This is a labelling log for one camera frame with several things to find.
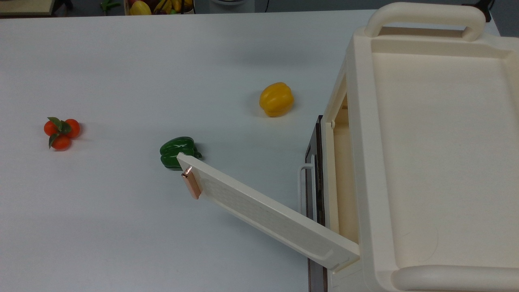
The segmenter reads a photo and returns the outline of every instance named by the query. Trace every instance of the orange tomato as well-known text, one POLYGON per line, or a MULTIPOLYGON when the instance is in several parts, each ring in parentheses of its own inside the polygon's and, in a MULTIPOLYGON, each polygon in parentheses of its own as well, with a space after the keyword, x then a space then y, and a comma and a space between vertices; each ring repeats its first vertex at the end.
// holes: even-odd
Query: orange tomato
POLYGON ((72 141, 69 137, 66 135, 59 135, 54 142, 52 142, 52 148, 58 150, 58 151, 64 151, 67 150, 70 145, 72 144, 72 141))
POLYGON ((56 134, 58 132, 58 128, 56 128, 56 125, 53 122, 48 121, 45 123, 45 126, 43 126, 43 131, 48 136, 52 136, 52 134, 56 134))
POLYGON ((66 134, 66 136, 69 138, 76 138, 77 136, 79 136, 81 132, 81 127, 79 123, 73 118, 69 118, 65 122, 69 124, 71 128, 71 131, 68 134, 66 134))

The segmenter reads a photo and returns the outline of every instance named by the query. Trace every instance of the tomato cluster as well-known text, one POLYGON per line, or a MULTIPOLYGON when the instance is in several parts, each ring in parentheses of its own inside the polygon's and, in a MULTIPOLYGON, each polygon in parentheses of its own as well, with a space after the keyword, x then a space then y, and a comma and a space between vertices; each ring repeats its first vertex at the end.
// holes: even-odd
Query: tomato cluster
POLYGON ((55 117, 49 117, 49 121, 43 126, 43 131, 49 137, 49 149, 52 147, 58 151, 67 150, 72 144, 71 139, 79 136, 81 126, 73 118, 60 121, 55 117))

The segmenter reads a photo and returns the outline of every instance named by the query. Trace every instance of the open oven door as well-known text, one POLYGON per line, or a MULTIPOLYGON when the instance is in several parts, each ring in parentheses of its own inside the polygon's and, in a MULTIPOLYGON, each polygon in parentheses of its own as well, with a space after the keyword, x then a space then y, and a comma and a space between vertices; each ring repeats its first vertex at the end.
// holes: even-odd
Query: open oven door
POLYGON ((182 176, 193 197, 205 197, 231 214, 337 271, 359 259, 359 245, 272 200, 200 160, 182 153, 182 176))

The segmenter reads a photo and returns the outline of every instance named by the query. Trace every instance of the tray handle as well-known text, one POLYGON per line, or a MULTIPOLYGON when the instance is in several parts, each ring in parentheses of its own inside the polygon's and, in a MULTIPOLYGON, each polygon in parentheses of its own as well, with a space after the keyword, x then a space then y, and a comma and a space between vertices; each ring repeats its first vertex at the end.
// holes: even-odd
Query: tray handle
POLYGON ((364 33, 376 37, 382 26, 393 22, 414 22, 464 25, 461 37, 475 41, 485 28, 485 15, 472 6, 395 2, 377 10, 370 18, 364 33))

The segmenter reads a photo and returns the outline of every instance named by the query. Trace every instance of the copper handle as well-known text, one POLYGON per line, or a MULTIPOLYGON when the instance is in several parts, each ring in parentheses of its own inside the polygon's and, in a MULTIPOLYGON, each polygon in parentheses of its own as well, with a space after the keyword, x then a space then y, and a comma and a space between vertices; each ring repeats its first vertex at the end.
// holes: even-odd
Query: copper handle
POLYGON ((182 175, 182 178, 184 179, 184 182, 186 183, 187 189, 191 193, 191 196, 195 200, 198 200, 198 198, 200 197, 200 194, 202 192, 200 191, 200 187, 198 186, 198 184, 196 182, 193 172, 191 172, 191 168, 192 168, 192 166, 189 166, 181 175, 182 175))

